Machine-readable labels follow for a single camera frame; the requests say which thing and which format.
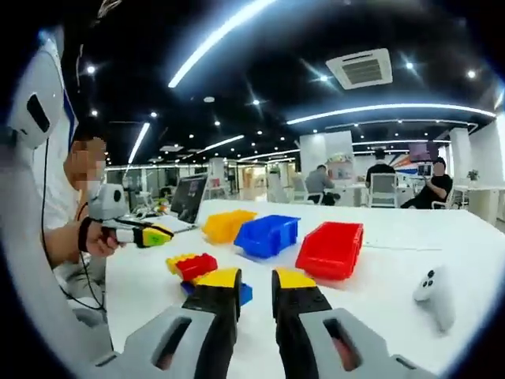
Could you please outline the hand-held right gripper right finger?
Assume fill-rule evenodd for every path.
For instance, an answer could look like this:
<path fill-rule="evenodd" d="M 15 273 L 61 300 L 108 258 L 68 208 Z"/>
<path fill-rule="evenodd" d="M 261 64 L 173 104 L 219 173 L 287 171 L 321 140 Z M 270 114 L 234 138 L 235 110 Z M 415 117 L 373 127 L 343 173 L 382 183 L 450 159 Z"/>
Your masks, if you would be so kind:
<path fill-rule="evenodd" d="M 284 268 L 272 270 L 276 343 L 287 378 L 435 378 L 343 308 L 334 309 L 316 282 Z"/>

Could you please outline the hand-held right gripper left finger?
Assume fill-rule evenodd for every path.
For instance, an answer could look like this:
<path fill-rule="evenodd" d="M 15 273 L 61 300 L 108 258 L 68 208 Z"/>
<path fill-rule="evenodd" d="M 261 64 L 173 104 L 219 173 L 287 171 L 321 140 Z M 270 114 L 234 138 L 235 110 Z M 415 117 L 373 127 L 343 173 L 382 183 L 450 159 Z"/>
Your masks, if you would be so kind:
<path fill-rule="evenodd" d="M 225 378 L 241 314 L 241 270 L 199 279 L 182 306 L 170 306 L 99 360 L 102 378 Z"/>

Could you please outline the person's left hand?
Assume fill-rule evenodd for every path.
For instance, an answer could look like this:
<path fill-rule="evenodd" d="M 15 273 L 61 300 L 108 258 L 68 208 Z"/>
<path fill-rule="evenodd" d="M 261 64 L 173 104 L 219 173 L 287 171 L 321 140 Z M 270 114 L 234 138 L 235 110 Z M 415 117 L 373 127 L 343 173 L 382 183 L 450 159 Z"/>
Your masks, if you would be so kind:
<path fill-rule="evenodd" d="M 88 228 L 86 248 L 92 256 L 109 257 L 124 246 L 124 242 L 118 241 L 116 230 L 103 227 L 101 223 L 92 223 Z"/>

